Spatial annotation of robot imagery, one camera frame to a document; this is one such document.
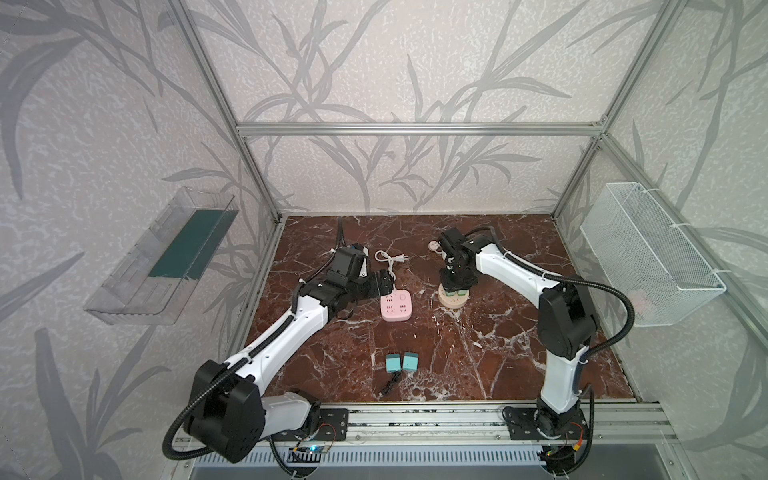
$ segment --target leaf pattern wallpaper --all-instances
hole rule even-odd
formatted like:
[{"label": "leaf pattern wallpaper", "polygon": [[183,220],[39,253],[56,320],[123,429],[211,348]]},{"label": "leaf pattern wallpaper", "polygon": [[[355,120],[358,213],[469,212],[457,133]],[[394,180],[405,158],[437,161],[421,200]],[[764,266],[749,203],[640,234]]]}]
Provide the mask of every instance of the leaf pattern wallpaper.
[{"label": "leaf pattern wallpaper", "polygon": [[[163,2],[0,1],[0,478],[159,478],[275,225]],[[83,310],[181,186],[240,207],[172,326]]]},{"label": "leaf pattern wallpaper", "polygon": [[[661,5],[188,3],[235,116],[251,122],[596,121]],[[354,214],[544,211],[587,142],[249,139],[282,210]]]},{"label": "leaf pattern wallpaper", "polygon": [[[768,2],[688,2],[611,128],[764,306],[768,302]],[[578,270],[604,278],[579,227],[606,182],[598,154],[558,228]],[[596,296],[609,330],[619,306]],[[702,479],[768,469],[768,357],[722,299],[674,326],[635,329],[616,349],[636,391],[664,406]]]}]

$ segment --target white power cord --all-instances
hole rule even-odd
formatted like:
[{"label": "white power cord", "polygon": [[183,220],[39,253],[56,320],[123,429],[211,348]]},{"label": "white power cord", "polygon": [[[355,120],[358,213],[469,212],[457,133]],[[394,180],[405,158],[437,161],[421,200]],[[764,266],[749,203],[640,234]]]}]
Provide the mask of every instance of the white power cord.
[{"label": "white power cord", "polygon": [[394,284],[395,280],[397,279],[397,276],[395,276],[395,272],[392,271],[392,268],[395,265],[395,262],[405,262],[408,259],[407,255],[395,255],[394,257],[391,257],[387,252],[384,250],[379,250],[376,252],[376,255],[374,255],[374,258],[376,258],[379,262],[387,262],[389,264],[389,275],[392,275],[392,284]]}]

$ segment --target marble surface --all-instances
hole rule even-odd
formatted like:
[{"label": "marble surface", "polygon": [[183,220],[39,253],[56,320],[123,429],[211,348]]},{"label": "marble surface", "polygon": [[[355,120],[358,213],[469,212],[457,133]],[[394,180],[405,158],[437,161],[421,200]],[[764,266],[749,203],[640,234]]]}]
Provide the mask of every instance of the marble surface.
[{"label": "marble surface", "polygon": [[[361,302],[351,319],[335,319],[302,345],[278,372],[267,395],[304,390],[324,402],[400,400],[535,399],[544,382],[546,352],[536,337],[538,311],[523,296],[481,276],[460,310],[437,298],[442,258],[427,248],[440,231],[496,226],[507,248],[563,274],[574,272],[547,215],[344,217],[347,244],[404,253],[395,264],[396,286],[411,292],[412,318],[381,319],[379,302]],[[291,217],[280,241],[248,342],[285,312],[301,276],[317,268],[336,239],[335,217]],[[374,270],[386,263],[374,261]],[[419,354],[419,368],[406,373],[389,394],[379,393],[390,375],[390,353]],[[632,391],[612,352],[598,354],[584,369],[598,398],[631,398]]]}]

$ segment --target black mounting plate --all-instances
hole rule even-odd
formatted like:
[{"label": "black mounting plate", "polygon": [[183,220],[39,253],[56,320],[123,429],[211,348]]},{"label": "black mounting plate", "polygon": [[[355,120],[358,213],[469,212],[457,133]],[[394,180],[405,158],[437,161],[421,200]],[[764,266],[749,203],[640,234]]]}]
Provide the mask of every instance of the black mounting plate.
[{"label": "black mounting plate", "polygon": [[[348,409],[320,409],[320,423],[327,423],[333,425],[333,428],[328,425],[320,427],[315,440],[333,440],[333,429],[336,429],[336,441],[341,442],[346,440],[346,428],[349,421]],[[302,434],[298,430],[286,430],[285,432],[276,433],[273,435],[275,442],[296,442],[301,439]]]},{"label": "black mounting plate", "polygon": [[[507,430],[509,430],[510,440],[552,440],[543,436],[536,429],[535,407],[504,407],[504,418],[507,421]],[[578,421],[584,428],[584,438],[587,438],[587,422],[584,419],[584,413],[579,409]],[[569,425],[564,431],[570,439],[578,439],[581,433],[576,425]]]}]

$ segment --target beige power socket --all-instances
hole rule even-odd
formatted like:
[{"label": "beige power socket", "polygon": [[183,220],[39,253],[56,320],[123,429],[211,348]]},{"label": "beige power socket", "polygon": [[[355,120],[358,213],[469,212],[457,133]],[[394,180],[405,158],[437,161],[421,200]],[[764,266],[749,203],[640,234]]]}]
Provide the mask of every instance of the beige power socket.
[{"label": "beige power socket", "polygon": [[469,290],[459,290],[458,292],[445,293],[442,283],[437,288],[437,297],[443,306],[451,309],[460,309],[467,304],[469,300]]}]

